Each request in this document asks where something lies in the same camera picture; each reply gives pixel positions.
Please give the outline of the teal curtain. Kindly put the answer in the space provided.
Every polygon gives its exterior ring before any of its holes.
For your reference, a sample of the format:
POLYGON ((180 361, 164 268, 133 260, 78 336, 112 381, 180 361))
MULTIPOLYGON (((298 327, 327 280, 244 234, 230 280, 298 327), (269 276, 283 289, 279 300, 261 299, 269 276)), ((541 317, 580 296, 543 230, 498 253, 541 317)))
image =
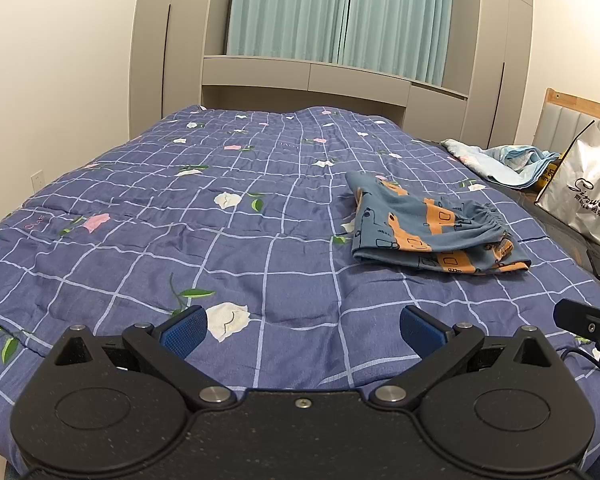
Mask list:
POLYGON ((292 58, 442 83, 452 0, 232 0, 229 55, 292 58))

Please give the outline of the white shopping bag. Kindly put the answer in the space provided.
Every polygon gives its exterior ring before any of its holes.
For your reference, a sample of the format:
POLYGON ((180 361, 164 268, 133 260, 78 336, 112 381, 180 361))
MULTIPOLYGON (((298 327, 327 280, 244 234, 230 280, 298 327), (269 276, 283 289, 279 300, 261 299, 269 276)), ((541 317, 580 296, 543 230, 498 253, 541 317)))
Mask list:
POLYGON ((596 120, 572 140, 535 205, 600 245, 600 129, 596 120))

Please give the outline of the blue plaid floral quilt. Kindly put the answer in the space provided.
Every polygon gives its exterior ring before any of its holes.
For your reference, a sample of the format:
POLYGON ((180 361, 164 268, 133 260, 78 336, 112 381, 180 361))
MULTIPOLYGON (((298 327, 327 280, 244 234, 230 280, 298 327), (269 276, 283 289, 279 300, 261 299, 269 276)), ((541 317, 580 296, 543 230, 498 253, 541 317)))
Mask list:
POLYGON ((600 286, 505 196, 474 192, 445 152, 375 116, 192 106, 73 170, 0 222, 0 453, 24 385, 66 328, 99 335, 229 302, 244 327, 208 335, 193 363, 230 388, 363 387, 416 362, 399 313, 414 304, 490 335, 600 306, 600 286), (498 206, 531 258, 500 276, 399 270, 352 257, 361 171, 423 196, 498 206))

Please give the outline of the light blue crumpled blanket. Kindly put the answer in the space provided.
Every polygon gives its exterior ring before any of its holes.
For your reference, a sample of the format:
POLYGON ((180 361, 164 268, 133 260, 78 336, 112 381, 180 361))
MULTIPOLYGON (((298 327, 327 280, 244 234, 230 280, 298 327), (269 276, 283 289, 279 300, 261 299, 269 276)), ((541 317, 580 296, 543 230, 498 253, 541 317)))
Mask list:
POLYGON ((483 180, 515 190, 530 188, 559 158, 558 153, 533 145, 479 148, 454 139, 445 139, 441 145, 483 180))

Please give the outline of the wooden padded headboard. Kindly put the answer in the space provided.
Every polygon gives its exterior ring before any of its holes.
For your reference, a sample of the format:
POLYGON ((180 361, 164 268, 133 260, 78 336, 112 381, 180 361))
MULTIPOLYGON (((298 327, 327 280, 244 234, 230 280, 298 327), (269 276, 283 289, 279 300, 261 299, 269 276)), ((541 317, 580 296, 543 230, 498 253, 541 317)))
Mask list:
POLYGON ((563 153, 590 123, 600 130, 600 103, 548 88, 533 144, 543 151, 563 153))

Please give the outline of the white wall outlet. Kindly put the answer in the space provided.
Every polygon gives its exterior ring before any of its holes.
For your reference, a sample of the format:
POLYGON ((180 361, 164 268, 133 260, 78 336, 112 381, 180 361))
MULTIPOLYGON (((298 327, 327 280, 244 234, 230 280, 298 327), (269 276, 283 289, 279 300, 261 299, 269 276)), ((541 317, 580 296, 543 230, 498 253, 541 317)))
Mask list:
POLYGON ((31 176, 31 184, 33 192, 37 193, 42 190, 45 186, 45 176, 43 170, 38 170, 31 176))

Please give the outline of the beige built-in wardrobe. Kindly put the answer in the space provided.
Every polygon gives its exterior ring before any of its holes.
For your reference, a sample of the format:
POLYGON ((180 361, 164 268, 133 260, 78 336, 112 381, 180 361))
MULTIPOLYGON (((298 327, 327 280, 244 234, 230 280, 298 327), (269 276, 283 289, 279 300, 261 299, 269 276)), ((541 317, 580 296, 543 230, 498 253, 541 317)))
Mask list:
POLYGON ((515 140, 533 0, 136 0, 137 136, 192 104, 336 105, 426 140, 515 140))

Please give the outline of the yellow black package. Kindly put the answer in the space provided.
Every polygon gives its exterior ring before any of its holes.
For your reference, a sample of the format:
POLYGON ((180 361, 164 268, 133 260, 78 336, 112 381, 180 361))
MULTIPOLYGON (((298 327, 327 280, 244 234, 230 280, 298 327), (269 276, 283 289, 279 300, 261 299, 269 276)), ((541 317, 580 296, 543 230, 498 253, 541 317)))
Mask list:
POLYGON ((552 177, 554 177, 554 174, 557 171, 561 162, 562 162, 562 159, 558 158, 558 159, 552 160, 546 166, 546 168, 543 170, 542 174, 540 174, 540 176, 538 177, 538 180, 536 180, 532 184, 531 189, 533 192, 539 193, 542 191, 543 188, 546 187, 547 183, 550 182, 550 180, 552 180, 552 177))

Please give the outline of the blue orange patterned pants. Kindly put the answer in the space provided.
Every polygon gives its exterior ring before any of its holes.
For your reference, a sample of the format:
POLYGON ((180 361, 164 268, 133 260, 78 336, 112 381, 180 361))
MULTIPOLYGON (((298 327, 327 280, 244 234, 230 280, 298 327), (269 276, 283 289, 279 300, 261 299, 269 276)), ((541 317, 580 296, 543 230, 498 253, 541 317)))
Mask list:
POLYGON ((392 266, 458 274, 527 271, 530 257, 491 204, 408 192, 349 172, 356 213, 352 256, 392 266))

